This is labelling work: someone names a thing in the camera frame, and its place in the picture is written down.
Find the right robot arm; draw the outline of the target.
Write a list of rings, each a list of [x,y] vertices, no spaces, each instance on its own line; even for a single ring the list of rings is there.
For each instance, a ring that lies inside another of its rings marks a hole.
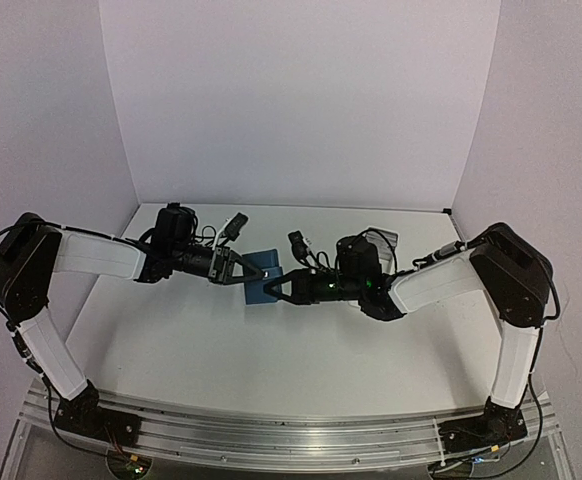
[[[341,238],[333,267],[306,265],[267,281],[263,290],[297,306],[355,301],[367,316],[399,320],[430,304],[479,291],[498,322],[495,379],[477,416],[442,423],[449,453],[501,447],[527,434],[521,403],[540,349],[542,329],[559,318],[549,260],[507,224],[495,223],[468,242],[455,241],[413,260],[409,270],[384,272],[365,233]]]

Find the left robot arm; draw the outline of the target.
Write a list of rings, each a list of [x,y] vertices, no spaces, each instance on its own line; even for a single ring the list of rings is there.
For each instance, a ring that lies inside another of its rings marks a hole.
[[[229,246],[247,221],[236,213],[205,243],[197,233],[196,212],[169,203],[137,239],[56,224],[32,212],[0,231],[0,314],[25,364],[59,397],[50,420],[54,429],[115,448],[133,447],[141,419],[101,405],[99,390],[52,319],[53,275],[87,273],[155,284],[181,272],[223,286],[260,281],[263,270]]]

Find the blue leather card holder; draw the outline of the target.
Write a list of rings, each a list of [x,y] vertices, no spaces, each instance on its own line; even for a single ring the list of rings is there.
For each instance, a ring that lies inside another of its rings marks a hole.
[[[244,255],[244,258],[260,268],[263,277],[244,285],[244,299],[247,306],[274,304],[278,299],[265,292],[265,285],[283,275],[277,249],[262,250]]]

